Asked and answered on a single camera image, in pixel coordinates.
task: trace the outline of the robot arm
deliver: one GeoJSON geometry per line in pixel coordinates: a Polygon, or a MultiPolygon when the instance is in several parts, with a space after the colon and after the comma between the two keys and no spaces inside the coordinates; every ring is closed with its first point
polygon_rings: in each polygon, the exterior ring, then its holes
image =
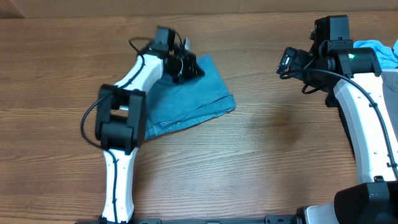
{"type": "MultiPolygon", "coordinates": [[[[381,68],[373,49],[354,49],[347,16],[315,21],[309,52],[286,48],[277,73],[304,82],[303,93],[328,92],[326,105],[339,108],[354,149],[359,185],[334,202],[304,207],[292,223],[397,223],[398,143],[382,92],[381,68]],[[308,86],[312,91],[305,91],[308,86]]],[[[275,220],[278,216],[266,216],[275,220]]]]}
{"type": "Polygon", "coordinates": [[[189,40],[174,44],[175,35],[174,30],[160,27],[129,73],[99,90],[95,136],[104,150],[106,200],[97,223],[134,222],[132,181],[134,160],[146,131],[146,93],[165,73],[176,83],[205,74],[189,52],[189,40]],[[112,110],[128,110],[128,116],[112,114],[112,110]]]}
{"type": "MultiPolygon", "coordinates": [[[[143,55],[145,66],[139,72],[142,61],[141,57],[137,58],[136,64],[130,72],[120,81],[115,83],[115,86],[120,87],[126,84],[135,74],[137,77],[134,81],[126,86],[125,90],[139,90],[147,93],[154,83],[162,78],[163,75],[163,60],[155,55],[143,55]]],[[[121,110],[128,110],[128,106],[121,106],[121,110]]],[[[111,148],[109,151],[113,153],[118,161],[117,172],[114,170],[113,158],[110,153],[104,151],[106,162],[106,200],[102,213],[102,217],[106,218],[109,222],[114,222],[114,207],[113,207],[113,188],[114,188],[114,175],[116,177],[116,212],[118,222],[128,222],[134,213],[134,204],[132,201],[132,179],[134,170],[134,160],[136,158],[138,147],[135,147],[128,155],[124,151],[111,148]]]]}

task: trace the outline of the black joint motor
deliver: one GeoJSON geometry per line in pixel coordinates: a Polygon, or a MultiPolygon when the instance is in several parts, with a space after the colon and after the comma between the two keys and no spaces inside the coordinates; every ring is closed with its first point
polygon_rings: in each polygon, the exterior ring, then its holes
{"type": "Polygon", "coordinates": [[[102,85],[98,99],[95,137],[104,150],[120,149],[130,155],[141,147],[145,138],[146,94],[139,90],[124,90],[113,85],[102,85]],[[130,108],[128,116],[112,114],[120,107],[130,108]]]}
{"type": "Polygon", "coordinates": [[[312,86],[314,89],[326,92],[332,91],[339,78],[331,77],[322,72],[308,72],[306,69],[316,68],[334,72],[348,78],[355,73],[381,74],[381,68],[376,53],[371,48],[355,49],[350,39],[348,16],[327,16],[315,21],[310,39],[313,45],[309,52],[287,47],[282,56],[277,73],[285,79],[289,70],[298,72],[294,77],[312,86]]]}
{"type": "Polygon", "coordinates": [[[164,72],[171,75],[175,83],[204,76],[205,72],[198,66],[196,55],[189,51],[188,39],[185,43],[174,43],[176,33],[173,29],[158,27],[156,38],[147,53],[164,60],[164,72]]]}

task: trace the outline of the light blue cloth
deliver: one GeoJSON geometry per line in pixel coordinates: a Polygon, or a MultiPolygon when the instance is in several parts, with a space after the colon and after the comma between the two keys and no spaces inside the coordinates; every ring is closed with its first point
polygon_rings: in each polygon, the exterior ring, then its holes
{"type": "Polygon", "coordinates": [[[381,68],[397,68],[398,67],[398,40],[394,45],[393,50],[390,47],[385,47],[378,40],[359,40],[354,43],[354,48],[370,47],[377,55],[381,68]]]}
{"type": "Polygon", "coordinates": [[[147,94],[145,139],[200,124],[235,109],[233,95],[221,79],[210,55],[197,60],[205,76],[176,84],[164,75],[147,94]]]}

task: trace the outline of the table surface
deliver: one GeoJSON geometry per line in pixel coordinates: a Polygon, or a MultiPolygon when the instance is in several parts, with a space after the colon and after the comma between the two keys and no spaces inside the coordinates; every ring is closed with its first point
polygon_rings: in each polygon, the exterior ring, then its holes
{"type": "MultiPolygon", "coordinates": [[[[136,217],[263,217],[332,201],[356,184],[338,111],[326,93],[303,95],[302,82],[275,74],[284,49],[309,50],[314,20],[328,14],[340,13],[0,20],[0,223],[101,215],[104,158],[82,140],[81,116],[101,84],[134,65],[127,40],[153,37],[159,24],[211,54],[237,107],[143,145],[136,217]]],[[[396,12],[348,15],[354,40],[398,37],[396,12]]]]}

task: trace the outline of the blue towel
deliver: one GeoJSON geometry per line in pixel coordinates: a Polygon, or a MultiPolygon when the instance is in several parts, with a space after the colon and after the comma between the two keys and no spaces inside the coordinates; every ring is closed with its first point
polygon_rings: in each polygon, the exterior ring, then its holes
{"type": "Polygon", "coordinates": [[[377,55],[381,68],[397,68],[398,67],[398,40],[394,45],[393,50],[390,47],[385,47],[378,40],[359,40],[354,43],[354,48],[370,47],[377,55]]]}
{"type": "Polygon", "coordinates": [[[197,60],[204,77],[182,84],[164,75],[147,94],[145,139],[178,131],[235,109],[233,95],[222,81],[210,55],[197,60]]]}

